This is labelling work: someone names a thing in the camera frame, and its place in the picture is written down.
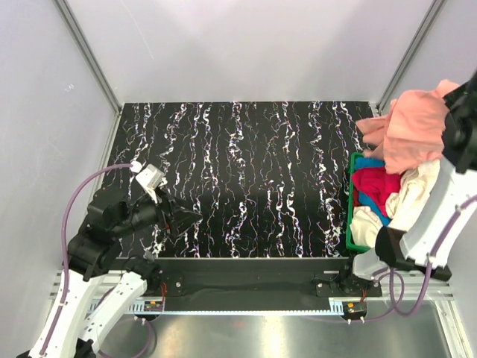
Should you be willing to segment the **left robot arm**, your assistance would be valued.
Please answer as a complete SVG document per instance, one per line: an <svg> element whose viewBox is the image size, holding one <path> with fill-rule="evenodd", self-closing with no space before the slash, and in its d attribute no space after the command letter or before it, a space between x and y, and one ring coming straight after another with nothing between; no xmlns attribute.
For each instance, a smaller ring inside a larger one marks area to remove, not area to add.
<svg viewBox="0 0 477 358"><path fill-rule="evenodd" d="M130 204L119 192L98 190L78 233L66 246L60 288L45 326L23 357L95 357L107 335L142 295L164 291L159 263L133 260L95 309L89 305L121 253L120 238L157 226L167 236L183 235L202 216L161 189Z"/></svg>

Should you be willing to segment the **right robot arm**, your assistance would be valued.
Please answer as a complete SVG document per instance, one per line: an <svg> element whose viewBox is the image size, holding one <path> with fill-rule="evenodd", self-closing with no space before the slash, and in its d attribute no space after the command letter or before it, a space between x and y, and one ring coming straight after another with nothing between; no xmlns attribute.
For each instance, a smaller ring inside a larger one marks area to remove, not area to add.
<svg viewBox="0 0 477 358"><path fill-rule="evenodd" d="M422 213L409 231L390 227L377 234L376 246L353 258L350 269L338 277L345 295L356 295L388 269L421 271L425 280L447 282L452 272L450 251L476 211L476 78L444 98L443 156L437 182Z"/></svg>

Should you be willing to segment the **salmon pink t-shirt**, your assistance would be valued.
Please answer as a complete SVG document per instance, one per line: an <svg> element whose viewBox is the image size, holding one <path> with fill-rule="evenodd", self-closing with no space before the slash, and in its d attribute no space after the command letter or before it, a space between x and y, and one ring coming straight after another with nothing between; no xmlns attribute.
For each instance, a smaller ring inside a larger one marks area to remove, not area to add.
<svg viewBox="0 0 477 358"><path fill-rule="evenodd" d="M371 145L364 156L382 160L389 174L402 174L442 157L442 134L449 112L443 97L458 85L442 80L431 91L411 89L391 102L384 116L360 119L357 128Z"/></svg>

